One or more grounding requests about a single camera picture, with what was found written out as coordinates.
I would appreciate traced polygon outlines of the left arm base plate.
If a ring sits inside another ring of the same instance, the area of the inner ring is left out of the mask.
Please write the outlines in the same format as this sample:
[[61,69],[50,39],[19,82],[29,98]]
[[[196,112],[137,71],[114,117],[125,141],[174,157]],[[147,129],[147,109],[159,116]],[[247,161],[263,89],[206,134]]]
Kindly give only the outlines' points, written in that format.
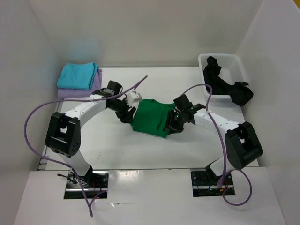
[[[106,199],[108,191],[109,173],[97,172],[93,175],[95,179],[89,182],[86,182],[84,177],[80,177],[87,199]],[[75,174],[73,172],[69,172],[67,176],[63,177],[67,179],[64,192],[64,199],[83,199],[83,192]]]

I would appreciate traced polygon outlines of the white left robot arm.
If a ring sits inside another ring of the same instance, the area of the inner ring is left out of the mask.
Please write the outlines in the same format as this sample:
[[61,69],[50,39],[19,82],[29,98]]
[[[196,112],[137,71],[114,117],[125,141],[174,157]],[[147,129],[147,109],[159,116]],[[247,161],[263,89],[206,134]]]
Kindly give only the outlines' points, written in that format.
[[133,101],[118,97],[122,86],[110,81],[106,88],[95,90],[87,102],[65,113],[52,114],[45,144],[53,152],[60,155],[64,162],[71,166],[78,174],[76,181],[82,187],[89,187],[100,181],[100,177],[93,172],[92,166],[84,159],[81,151],[81,128],[98,113],[110,109],[116,113],[122,123],[130,124],[136,111]]

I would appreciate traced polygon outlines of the black t shirt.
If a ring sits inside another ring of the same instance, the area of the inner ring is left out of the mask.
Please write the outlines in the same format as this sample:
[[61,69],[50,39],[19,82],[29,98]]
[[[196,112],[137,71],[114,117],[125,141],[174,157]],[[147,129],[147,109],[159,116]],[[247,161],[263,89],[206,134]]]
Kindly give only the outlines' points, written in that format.
[[234,85],[226,83],[219,77],[221,66],[218,60],[212,56],[207,58],[208,65],[203,71],[204,81],[212,88],[213,95],[229,95],[232,102],[244,106],[253,97],[253,92],[246,82],[235,82]]

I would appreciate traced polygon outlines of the green t shirt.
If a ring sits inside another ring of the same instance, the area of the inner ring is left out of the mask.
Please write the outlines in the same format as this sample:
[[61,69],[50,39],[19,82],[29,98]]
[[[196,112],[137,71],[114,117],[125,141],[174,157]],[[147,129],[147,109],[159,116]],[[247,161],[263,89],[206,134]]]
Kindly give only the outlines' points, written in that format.
[[154,99],[143,99],[131,123],[133,131],[166,138],[170,133],[164,130],[168,112],[174,109],[174,103],[163,104]]

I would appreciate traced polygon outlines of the cyan t shirt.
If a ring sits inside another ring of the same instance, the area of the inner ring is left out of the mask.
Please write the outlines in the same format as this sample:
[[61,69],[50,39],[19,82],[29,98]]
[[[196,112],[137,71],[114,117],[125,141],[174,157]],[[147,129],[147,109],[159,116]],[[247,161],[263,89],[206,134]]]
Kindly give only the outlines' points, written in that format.
[[57,87],[60,89],[90,90],[99,65],[92,62],[87,64],[67,63],[58,78]]

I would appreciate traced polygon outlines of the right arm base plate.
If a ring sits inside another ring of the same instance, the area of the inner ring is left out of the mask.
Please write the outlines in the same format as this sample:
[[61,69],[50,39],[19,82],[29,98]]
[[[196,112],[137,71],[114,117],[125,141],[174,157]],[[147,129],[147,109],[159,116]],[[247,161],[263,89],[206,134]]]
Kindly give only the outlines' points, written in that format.
[[216,181],[210,181],[204,168],[193,169],[190,171],[193,197],[212,197],[225,195],[236,195],[231,174],[225,177],[225,182],[218,188]]

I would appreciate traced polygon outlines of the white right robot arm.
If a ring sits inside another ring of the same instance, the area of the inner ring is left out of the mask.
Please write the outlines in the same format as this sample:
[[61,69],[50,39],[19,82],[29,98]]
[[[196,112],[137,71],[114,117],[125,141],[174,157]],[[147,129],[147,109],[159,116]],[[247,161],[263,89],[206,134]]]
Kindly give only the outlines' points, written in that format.
[[241,170],[262,156],[263,148],[251,123],[231,121],[209,111],[207,106],[193,105],[185,94],[173,102],[175,109],[169,110],[164,127],[170,134],[180,133],[184,124],[192,123],[221,138],[223,157],[206,166],[208,183],[217,184],[225,173]]

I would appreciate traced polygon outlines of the purple t shirt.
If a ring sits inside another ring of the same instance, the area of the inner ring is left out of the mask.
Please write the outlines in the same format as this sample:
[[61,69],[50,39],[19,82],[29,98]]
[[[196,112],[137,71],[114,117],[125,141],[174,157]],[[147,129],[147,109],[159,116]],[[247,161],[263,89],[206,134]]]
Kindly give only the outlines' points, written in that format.
[[98,69],[90,90],[58,89],[58,99],[89,97],[95,90],[101,89],[102,69]]

